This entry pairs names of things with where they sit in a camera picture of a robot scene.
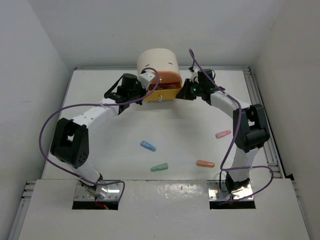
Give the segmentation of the red pen dark cap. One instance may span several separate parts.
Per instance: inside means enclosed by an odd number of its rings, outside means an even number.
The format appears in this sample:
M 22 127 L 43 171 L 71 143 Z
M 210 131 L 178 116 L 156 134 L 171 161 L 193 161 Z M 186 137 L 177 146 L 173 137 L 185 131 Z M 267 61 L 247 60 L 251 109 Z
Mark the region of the red pen dark cap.
M 157 87 L 158 90 L 165 90 L 165 89 L 177 89 L 178 86 L 174 85 L 174 84 L 170 84 L 170 85 L 159 85 Z

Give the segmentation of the orange top drawer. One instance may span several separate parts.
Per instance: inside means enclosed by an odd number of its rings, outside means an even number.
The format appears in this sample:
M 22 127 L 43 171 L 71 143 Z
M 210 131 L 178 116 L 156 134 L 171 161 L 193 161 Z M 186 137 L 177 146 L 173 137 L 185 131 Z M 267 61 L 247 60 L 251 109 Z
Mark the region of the orange top drawer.
M 161 79 L 159 84 L 175 84 L 179 86 L 182 84 L 180 74 L 174 71 L 159 71 L 158 77 Z

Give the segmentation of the yellow drawer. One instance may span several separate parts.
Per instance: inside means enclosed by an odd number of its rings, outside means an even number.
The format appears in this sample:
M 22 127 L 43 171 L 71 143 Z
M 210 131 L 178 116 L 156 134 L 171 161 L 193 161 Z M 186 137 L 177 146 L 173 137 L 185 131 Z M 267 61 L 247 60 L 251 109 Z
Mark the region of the yellow drawer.
M 177 84 L 159 84 L 159 85 L 176 85 L 178 88 L 175 89 L 157 89 L 150 94 L 148 97 L 146 97 L 143 101 L 144 102 L 156 102 L 156 101 L 168 101 L 168 100 L 174 100 L 176 98 L 177 93 L 182 88 L 181 85 Z

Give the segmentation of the cream drawer cabinet shell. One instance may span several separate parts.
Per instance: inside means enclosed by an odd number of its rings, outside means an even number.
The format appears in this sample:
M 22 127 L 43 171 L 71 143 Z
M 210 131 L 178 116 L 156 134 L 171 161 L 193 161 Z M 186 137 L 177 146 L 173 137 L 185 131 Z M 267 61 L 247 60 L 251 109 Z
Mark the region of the cream drawer cabinet shell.
M 174 72 L 180 75 L 176 55 L 166 48 L 153 48 L 144 51 L 137 59 L 136 67 L 139 72 L 144 68 L 153 68 L 160 72 Z

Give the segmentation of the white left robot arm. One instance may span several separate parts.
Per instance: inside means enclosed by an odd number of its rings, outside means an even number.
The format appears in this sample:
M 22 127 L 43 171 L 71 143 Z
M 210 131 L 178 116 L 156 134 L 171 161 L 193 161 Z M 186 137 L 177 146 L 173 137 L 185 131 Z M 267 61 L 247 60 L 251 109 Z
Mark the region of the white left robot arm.
M 88 111 L 72 118 L 61 118 L 55 128 L 50 153 L 58 160 L 72 167 L 81 181 L 95 188 L 102 175 L 94 168 L 89 158 L 89 134 L 108 119 L 122 113 L 131 101 L 147 94 L 151 82 L 156 78 L 151 72 L 139 76 L 124 73 L 112 87 L 104 93 L 103 99 Z

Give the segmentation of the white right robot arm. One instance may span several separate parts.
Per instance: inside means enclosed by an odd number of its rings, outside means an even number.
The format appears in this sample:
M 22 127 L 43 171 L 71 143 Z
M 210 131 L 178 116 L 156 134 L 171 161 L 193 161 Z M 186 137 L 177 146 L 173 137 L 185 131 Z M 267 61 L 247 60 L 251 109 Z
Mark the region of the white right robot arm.
M 231 146 L 235 155 L 230 168 L 220 165 L 226 173 L 225 187 L 231 193 L 250 182 L 250 170 L 259 151 L 270 139 L 267 118 L 261 104 L 249 104 L 230 96 L 214 82 L 215 72 L 211 69 L 190 68 L 191 77 L 184 81 L 176 99 L 193 101 L 201 98 L 212 107 L 227 114 L 233 121 Z

